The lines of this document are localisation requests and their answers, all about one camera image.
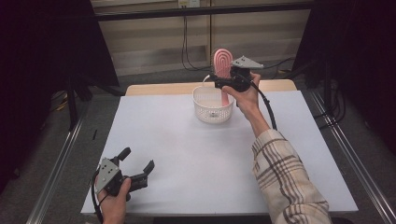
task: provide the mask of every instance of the gray carpet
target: gray carpet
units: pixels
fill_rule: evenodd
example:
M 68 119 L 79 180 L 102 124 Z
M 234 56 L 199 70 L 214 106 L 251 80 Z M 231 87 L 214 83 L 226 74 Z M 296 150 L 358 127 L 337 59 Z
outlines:
M 270 78 L 275 69 L 262 72 L 263 78 Z M 173 71 L 141 76 L 120 77 L 121 91 L 131 84 L 192 82 L 201 81 L 207 72 Z M 304 86 L 304 78 L 298 77 L 295 83 L 302 90 L 312 114 L 319 114 Z M 89 104 L 78 138 L 74 144 L 60 182 L 50 201 L 43 223 L 98 223 L 95 217 L 86 217 L 79 213 L 87 195 L 92 173 L 102 154 L 112 120 L 117 111 L 119 97 L 92 88 L 94 94 L 90 103 L 78 99 L 78 107 Z M 347 102 L 346 117 L 341 122 L 345 135 L 355 148 L 367 170 L 384 191 L 389 201 L 396 206 L 396 192 L 393 190 L 392 178 L 396 176 L 396 158 L 388 151 L 381 139 L 368 129 L 364 119 L 354 106 Z M 46 126 L 37 140 L 30 159 L 21 168 L 21 177 L 11 180 L 0 196 L 0 223 L 25 223 L 29 217 L 50 171 L 57 160 L 64 140 L 68 134 L 68 110 L 54 111 L 47 119 Z M 324 121 L 318 119 L 318 125 Z M 329 129 L 322 134 L 328 144 L 339 169 L 355 199 L 360 211 L 351 214 L 336 214 L 354 223 L 383 223 L 381 216 L 367 196 L 359 179 L 355 175 L 346 157 L 342 153 Z M 259 223 L 267 217 L 216 218 L 152 218 L 133 217 L 128 223 Z

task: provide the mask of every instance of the wall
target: wall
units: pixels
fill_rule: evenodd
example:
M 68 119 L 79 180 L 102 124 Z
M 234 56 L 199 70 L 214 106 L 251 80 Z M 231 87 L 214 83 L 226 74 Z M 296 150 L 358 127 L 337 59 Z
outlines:
M 156 3 L 129 5 L 125 2 L 105 1 L 104 7 L 103 0 L 92 0 L 92 5 L 96 13 L 177 8 L 177 1 L 160 0 Z M 211 2 L 214 7 L 222 7 L 298 1 Z M 201 0 L 201 7 L 209 5 L 209 0 Z M 211 53 L 218 48 L 229 49 L 235 58 L 245 55 L 258 62 L 294 56 L 308 15 L 309 10 L 297 10 L 187 17 L 189 60 L 194 66 L 210 65 Z M 100 26 L 118 76 L 183 67 L 183 18 L 101 21 Z

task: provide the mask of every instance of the plaid shirt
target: plaid shirt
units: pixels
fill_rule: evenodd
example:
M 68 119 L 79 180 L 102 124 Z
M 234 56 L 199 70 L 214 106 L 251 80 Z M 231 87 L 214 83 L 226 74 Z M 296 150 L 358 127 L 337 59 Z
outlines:
M 297 152 L 281 133 L 262 133 L 252 150 L 253 173 L 274 223 L 331 223 L 329 204 L 309 181 Z

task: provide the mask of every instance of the white basket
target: white basket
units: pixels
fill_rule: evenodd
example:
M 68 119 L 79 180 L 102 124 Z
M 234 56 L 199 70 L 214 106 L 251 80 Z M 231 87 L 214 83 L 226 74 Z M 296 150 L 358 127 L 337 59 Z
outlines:
M 192 97 L 195 115 L 203 122 L 222 123 L 229 119 L 233 112 L 233 97 L 228 95 L 229 104 L 223 106 L 220 89 L 203 85 L 194 89 Z

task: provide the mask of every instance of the person's left hand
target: person's left hand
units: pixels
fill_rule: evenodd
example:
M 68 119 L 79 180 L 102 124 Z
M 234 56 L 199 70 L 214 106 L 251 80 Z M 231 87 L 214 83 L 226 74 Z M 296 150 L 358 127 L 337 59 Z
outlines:
M 102 208 L 104 224 L 122 224 L 124 222 L 126 195 L 128 194 L 130 187 L 131 178 L 126 178 L 121 185 L 120 192 L 117 197 L 107 195 L 107 192 L 104 189 L 99 192 L 97 198 L 99 202 L 102 202 L 100 206 Z

